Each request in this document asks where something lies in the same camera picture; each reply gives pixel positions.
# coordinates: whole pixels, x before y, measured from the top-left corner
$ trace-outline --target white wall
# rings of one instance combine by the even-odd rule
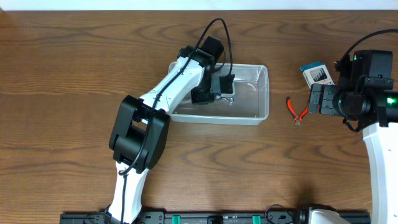
[[[398,9],[398,0],[0,0],[5,10]]]

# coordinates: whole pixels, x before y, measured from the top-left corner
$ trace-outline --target green light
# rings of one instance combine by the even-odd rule
[[[395,103],[397,100],[393,98],[387,98],[387,103],[392,104]]]

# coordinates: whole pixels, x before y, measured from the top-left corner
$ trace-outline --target wooden tabletop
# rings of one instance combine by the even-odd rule
[[[0,16],[0,217],[58,223],[97,211],[116,182],[108,148],[119,104],[165,77],[178,51],[223,17],[234,62],[265,65],[269,117],[259,126],[171,122],[149,172],[145,206],[168,211],[264,211],[322,203],[371,212],[362,134],[342,118],[310,114],[294,127],[285,105],[305,107],[300,66],[333,62],[362,36],[393,29],[393,11],[4,12]],[[226,45],[222,25],[210,29]],[[358,49],[398,53],[394,34]],[[394,59],[393,77],[397,77]]]

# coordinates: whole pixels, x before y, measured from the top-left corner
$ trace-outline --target pliers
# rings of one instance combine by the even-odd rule
[[[293,115],[295,127],[301,127],[301,122],[303,121],[303,117],[308,113],[308,102],[307,102],[307,107],[300,114],[300,116],[297,116],[296,112],[294,111],[292,106],[292,100],[290,99],[290,97],[286,98],[286,105],[287,109],[289,109],[290,113]]]

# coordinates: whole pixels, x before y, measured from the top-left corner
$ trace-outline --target blue and white package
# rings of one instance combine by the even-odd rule
[[[321,62],[311,63],[300,67],[303,72],[305,81],[307,81],[308,87],[314,83],[324,85],[334,85],[333,80],[330,77],[326,65]]]

